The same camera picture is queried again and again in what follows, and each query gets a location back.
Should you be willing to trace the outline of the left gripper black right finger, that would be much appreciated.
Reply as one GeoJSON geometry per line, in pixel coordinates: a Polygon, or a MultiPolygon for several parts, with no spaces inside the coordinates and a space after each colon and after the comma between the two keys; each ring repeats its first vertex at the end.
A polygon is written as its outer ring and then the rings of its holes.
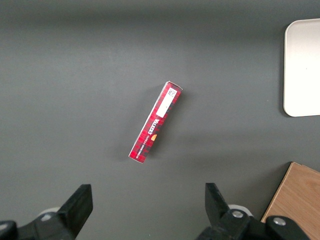
{"type": "Polygon", "coordinates": [[[260,222],[241,209],[231,209],[215,183],[205,184],[205,210],[210,227],[198,240],[308,240],[307,234],[292,219],[269,216],[260,222]]]}

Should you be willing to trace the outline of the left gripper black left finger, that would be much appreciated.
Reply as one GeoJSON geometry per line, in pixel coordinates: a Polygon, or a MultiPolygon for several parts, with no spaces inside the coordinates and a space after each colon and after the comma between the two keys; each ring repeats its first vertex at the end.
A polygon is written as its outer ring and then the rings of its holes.
{"type": "Polygon", "coordinates": [[[93,211],[92,187],[82,184],[61,207],[42,211],[34,220],[18,226],[0,222],[2,240],[75,240],[93,211]]]}

